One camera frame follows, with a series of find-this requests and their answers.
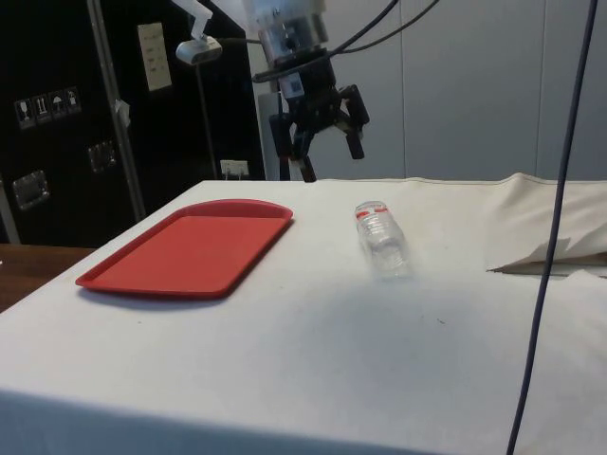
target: wall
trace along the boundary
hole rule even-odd
[[[429,3],[403,0],[400,11],[361,42],[408,21]],[[311,153],[317,174],[555,177],[588,3],[443,0],[400,39],[336,58],[339,83],[359,85],[372,117],[364,139],[367,158],[353,162],[339,132],[326,132]],[[383,5],[328,0],[328,47],[351,36]],[[601,59],[606,52],[607,5],[599,2],[571,164],[577,179],[607,178],[607,129],[601,128],[607,124],[607,61]],[[252,65],[264,68],[263,53]],[[260,111],[262,121],[267,115]]]

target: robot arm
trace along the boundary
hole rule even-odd
[[[193,40],[179,46],[176,52],[179,60],[202,64],[218,58],[221,45],[204,34],[211,12],[197,0],[173,1],[195,18]],[[288,70],[327,53],[322,46],[328,41],[322,19],[324,0],[213,0],[213,3],[248,34],[257,33],[271,69]],[[342,130],[351,156],[364,158],[360,139],[369,116],[355,85],[336,88],[330,60],[320,59],[317,64],[280,78],[278,84],[289,108],[288,112],[270,118],[276,151],[281,159],[298,163],[305,181],[316,180],[308,153],[314,136],[327,128]]]

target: power socket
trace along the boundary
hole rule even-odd
[[[221,174],[224,177],[248,177],[248,162],[231,159],[221,160]]]

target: clear bottle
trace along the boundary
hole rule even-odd
[[[360,243],[383,278],[409,275],[405,236],[383,202],[365,202],[356,209]]]

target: plastic tray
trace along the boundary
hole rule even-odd
[[[95,291],[226,296],[290,226],[293,212],[253,200],[181,209],[76,280]]]

